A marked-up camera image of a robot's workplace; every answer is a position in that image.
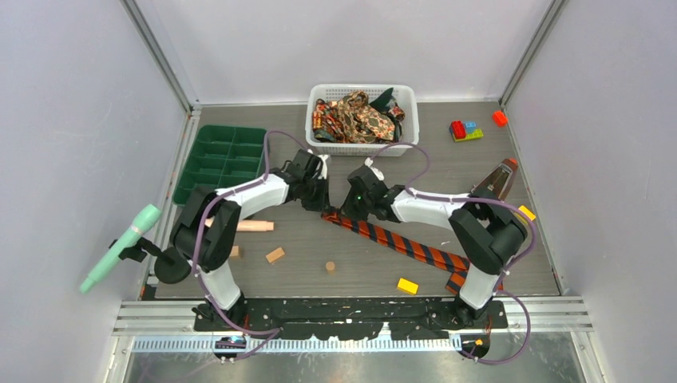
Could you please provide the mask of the stacked lego bricks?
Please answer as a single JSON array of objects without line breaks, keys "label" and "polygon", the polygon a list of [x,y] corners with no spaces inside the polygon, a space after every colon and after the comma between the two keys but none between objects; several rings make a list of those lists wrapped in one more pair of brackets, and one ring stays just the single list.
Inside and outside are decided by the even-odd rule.
[{"label": "stacked lego bricks", "polygon": [[452,121],[449,132],[455,142],[479,140],[484,137],[484,133],[474,121]]}]

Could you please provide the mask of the wooden cylinder peg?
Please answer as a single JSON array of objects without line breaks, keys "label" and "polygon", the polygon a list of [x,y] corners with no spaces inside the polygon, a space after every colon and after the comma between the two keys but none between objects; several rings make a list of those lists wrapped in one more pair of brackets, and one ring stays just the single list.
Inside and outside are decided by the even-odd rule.
[{"label": "wooden cylinder peg", "polygon": [[233,224],[226,224],[224,230],[237,232],[267,232],[275,230],[275,223],[272,221],[246,219],[239,221],[236,226]]}]

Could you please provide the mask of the red toy brick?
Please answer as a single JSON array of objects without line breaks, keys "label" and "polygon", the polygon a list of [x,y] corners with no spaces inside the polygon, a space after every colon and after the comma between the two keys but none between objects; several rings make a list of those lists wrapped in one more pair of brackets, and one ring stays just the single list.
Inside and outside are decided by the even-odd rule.
[{"label": "red toy brick", "polygon": [[498,127],[505,127],[509,122],[508,117],[501,110],[495,111],[492,114],[492,119],[495,125]]}]

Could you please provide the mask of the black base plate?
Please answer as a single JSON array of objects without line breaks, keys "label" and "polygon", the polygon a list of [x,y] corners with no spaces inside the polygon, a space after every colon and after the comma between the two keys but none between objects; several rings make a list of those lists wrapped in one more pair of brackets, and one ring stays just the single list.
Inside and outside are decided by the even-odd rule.
[{"label": "black base plate", "polygon": [[450,331],[507,328],[504,306],[491,302],[474,318],[453,299],[409,298],[249,298],[236,304],[222,319],[212,304],[192,308],[198,332],[229,331],[243,327],[254,338],[271,333],[283,340],[372,340],[383,330],[394,340],[441,339]]}]

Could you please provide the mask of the brown wooden metronome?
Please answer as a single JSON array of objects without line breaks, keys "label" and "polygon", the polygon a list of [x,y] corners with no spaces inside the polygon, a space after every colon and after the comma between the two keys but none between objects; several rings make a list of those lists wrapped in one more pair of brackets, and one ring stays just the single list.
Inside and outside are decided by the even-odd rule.
[{"label": "brown wooden metronome", "polygon": [[505,201],[518,173],[514,158],[503,159],[479,184],[471,189],[471,196],[493,197]]}]

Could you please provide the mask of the small wooden cube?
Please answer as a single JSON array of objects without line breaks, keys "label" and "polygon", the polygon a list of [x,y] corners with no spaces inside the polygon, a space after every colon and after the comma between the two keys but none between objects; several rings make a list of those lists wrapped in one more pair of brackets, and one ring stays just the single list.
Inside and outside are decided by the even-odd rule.
[{"label": "small wooden cube", "polygon": [[240,246],[233,246],[230,256],[232,258],[241,259],[242,256],[243,256],[243,252],[241,251],[241,247]]}]

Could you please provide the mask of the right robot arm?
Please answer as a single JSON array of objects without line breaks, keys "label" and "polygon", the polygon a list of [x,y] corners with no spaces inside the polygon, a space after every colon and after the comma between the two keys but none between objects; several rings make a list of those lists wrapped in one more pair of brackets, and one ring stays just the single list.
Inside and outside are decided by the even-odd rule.
[{"label": "right robot arm", "polygon": [[424,223],[451,230],[461,244],[469,269],[456,293],[457,320],[476,327],[488,315],[491,302],[509,264],[524,254],[526,239],[535,236],[528,217],[520,217],[504,200],[517,176],[518,165],[502,160],[468,194],[445,195],[388,187],[377,168],[364,164],[347,177],[350,190],[342,213],[351,219]]}]

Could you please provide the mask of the black microphone stand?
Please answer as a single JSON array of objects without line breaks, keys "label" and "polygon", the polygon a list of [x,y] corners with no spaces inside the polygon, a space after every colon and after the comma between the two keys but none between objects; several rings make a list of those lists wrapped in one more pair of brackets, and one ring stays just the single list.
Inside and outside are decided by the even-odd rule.
[{"label": "black microphone stand", "polygon": [[140,238],[131,247],[126,247],[118,255],[118,258],[120,260],[131,259],[142,263],[149,255],[156,259],[154,272],[162,283],[176,284],[186,279],[191,273],[192,268],[188,260],[175,247],[161,250],[146,238]]}]

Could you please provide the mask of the floral patterned tie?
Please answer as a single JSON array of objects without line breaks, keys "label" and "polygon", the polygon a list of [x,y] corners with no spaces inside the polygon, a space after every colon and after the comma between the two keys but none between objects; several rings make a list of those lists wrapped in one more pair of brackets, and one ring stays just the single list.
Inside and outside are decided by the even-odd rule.
[{"label": "floral patterned tie", "polygon": [[390,144],[399,141],[405,111],[396,98],[389,110],[378,111],[362,90],[337,101],[315,101],[311,114],[312,136],[332,144]]}]

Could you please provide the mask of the dark green tie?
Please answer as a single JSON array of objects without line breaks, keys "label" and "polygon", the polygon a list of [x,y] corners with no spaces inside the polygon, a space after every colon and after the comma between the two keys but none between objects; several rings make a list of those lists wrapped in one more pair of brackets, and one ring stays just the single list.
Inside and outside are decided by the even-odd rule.
[{"label": "dark green tie", "polygon": [[390,104],[394,100],[393,92],[393,87],[386,89],[378,97],[370,102],[370,106],[378,111],[389,110]]}]

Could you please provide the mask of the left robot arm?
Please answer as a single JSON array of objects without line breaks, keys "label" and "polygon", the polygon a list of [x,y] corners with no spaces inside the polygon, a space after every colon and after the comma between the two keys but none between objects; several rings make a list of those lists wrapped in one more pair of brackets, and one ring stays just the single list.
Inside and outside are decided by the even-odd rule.
[{"label": "left robot arm", "polygon": [[174,223],[169,250],[178,254],[207,289],[214,319],[236,330],[245,318],[243,291],[229,265],[238,224],[269,207],[298,201],[307,211],[324,212],[329,204],[328,155],[298,150],[280,168],[231,188],[198,187]]}]

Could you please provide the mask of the green compartment tray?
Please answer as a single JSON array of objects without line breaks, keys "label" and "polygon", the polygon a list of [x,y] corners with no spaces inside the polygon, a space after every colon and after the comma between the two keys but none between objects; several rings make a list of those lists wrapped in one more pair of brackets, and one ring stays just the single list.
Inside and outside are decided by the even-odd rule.
[{"label": "green compartment tray", "polygon": [[202,126],[176,182],[172,201],[183,206],[198,186],[231,188],[263,174],[265,128]]}]

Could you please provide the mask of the orange navy striped tie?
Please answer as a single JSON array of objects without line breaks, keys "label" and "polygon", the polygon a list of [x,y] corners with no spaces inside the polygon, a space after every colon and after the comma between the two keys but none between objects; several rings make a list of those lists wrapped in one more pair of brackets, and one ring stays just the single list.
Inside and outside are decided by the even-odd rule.
[{"label": "orange navy striped tie", "polygon": [[337,210],[324,212],[321,214],[321,217],[334,225],[346,228],[372,242],[388,247],[421,263],[448,271],[450,275],[445,288],[451,294],[459,293],[465,285],[470,262],[461,255],[415,242],[384,227],[368,223],[365,220],[350,219],[340,214]]}]

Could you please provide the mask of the yellow toy brick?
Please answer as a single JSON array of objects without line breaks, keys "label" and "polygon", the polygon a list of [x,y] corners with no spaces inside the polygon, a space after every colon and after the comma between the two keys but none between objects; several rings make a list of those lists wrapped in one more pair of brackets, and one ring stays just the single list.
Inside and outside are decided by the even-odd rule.
[{"label": "yellow toy brick", "polygon": [[406,294],[416,295],[419,290],[419,285],[406,278],[400,278],[397,283],[397,289]]},{"label": "yellow toy brick", "polygon": [[536,215],[525,205],[520,205],[518,210],[521,211],[530,221],[536,220]]}]

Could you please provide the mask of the mint green microphone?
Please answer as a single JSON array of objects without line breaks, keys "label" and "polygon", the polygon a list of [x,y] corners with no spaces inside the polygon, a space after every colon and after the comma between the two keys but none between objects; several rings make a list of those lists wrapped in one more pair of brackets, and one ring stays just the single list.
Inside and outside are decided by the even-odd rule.
[{"label": "mint green microphone", "polygon": [[79,287],[82,294],[87,294],[94,286],[105,279],[121,261],[121,253],[137,244],[146,232],[158,222],[161,210],[152,204],[144,207],[133,219],[126,231],[107,250],[101,260],[87,274]]}]

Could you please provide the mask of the small wooden block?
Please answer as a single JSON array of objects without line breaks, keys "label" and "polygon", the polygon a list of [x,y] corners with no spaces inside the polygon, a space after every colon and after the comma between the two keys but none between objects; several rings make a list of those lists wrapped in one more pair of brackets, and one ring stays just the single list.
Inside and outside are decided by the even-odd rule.
[{"label": "small wooden block", "polygon": [[268,253],[265,258],[270,264],[274,264],[278,262],[280,259],[282,259],[286,255],[284,249],[282,247],[278,247]]}]

